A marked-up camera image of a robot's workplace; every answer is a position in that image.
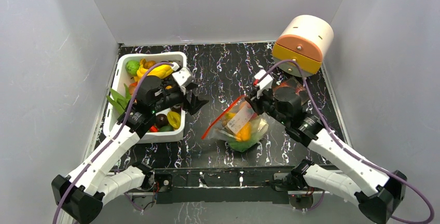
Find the green lettuce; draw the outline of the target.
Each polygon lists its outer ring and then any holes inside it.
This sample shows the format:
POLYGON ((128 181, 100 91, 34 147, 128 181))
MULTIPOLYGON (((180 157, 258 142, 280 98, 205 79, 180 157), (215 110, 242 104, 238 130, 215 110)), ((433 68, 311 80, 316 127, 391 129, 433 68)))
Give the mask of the green lettuce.
POLYGON ((237 152, 245 152, 252 146, 256 145, 263 138, 267 132, 267 129, 267 125, 264 125, 262 128, 252 127, 251 139, 248 142, 238 142, 236 141, 236 136, 228 137, 226 142, 232 150, 237 152))

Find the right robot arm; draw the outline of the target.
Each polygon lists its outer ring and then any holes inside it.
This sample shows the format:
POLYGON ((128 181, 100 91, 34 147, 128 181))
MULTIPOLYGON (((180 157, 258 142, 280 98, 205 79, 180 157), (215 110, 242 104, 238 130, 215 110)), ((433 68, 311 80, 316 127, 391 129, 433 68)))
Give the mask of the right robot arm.
POLYGON ((306 111, 301 98, 288 87, 273 91, 254 90, 245 97, 258 114, 267 114, 284 126, 294 141, 330 160, 342 174, 331 172, 303 159, 285 177, 274 176, 278 190, 319 188, 357 206, 374 223, 386 223, 404 198, 406 176, 400 171, 387 175, 366 165, 366 160, 339 138, 332 138, 321 120, 306 111))

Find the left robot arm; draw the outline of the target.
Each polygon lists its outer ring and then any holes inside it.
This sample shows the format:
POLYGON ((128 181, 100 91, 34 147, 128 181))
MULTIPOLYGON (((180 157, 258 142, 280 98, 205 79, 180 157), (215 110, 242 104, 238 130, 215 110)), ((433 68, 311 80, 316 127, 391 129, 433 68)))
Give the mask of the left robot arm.
POLYGON ((57 204, 53 223, 64 211, 79 223, 91 223, 103 206, 133 188, 149 191, 155 177, 144 165, 108 177, 107 174, 120 157, 156 123, 156 114, 175 105, 194 115, 208 100, 187 92, 195 89, 191 73, 175 72, 169 81, 157 76, 144 76, 138 82, 129 104, 110 134, 76 169, 66 176, 57 175, 51 182, 57 204))

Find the single yellow banana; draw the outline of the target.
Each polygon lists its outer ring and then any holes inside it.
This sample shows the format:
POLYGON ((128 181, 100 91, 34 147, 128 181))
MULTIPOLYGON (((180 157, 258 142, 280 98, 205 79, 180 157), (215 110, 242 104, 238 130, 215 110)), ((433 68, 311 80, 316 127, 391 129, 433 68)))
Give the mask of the single yellow banana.
POLYGON ((232 119, 235 115, 236 115, 236 113, 231 113, 231 112, 229 112, 229 113, 225 113, 225 114, 223 115, 223 117, 222 117, 222 120, 223 120, 223 121, 224 121, 224 120, 229 121, 229 120, 232 119))

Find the clear zip top bag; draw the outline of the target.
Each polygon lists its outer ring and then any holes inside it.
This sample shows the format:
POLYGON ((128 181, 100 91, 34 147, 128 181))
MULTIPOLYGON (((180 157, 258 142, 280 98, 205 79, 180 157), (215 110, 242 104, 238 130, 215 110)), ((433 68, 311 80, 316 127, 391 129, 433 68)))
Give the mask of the clear zip top bag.
POLYGON ((226 142, 227 138, 236 136, 247 122, 250 122, 254 128, 262 128, 264 125, 267 125, 269 129, 266 118, 254 113, 249 104, 245 101, 245 96, 241 95, 209 125, 201 139, 224 141, 228 145, 226 142), (223 115, 229 112, 236 113, 236 115, 229 121, 223 121, 223 115))

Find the orange bell pepper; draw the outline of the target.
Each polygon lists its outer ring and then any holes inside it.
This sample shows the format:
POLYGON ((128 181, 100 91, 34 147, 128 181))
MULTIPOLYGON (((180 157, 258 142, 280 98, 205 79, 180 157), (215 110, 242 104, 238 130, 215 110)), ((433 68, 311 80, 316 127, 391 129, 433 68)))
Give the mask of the orange bell pepper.
POLYGON ((247 122, 241 130, 236 134, 236 141, 248 142, 251 139, 252 125, 247 122))

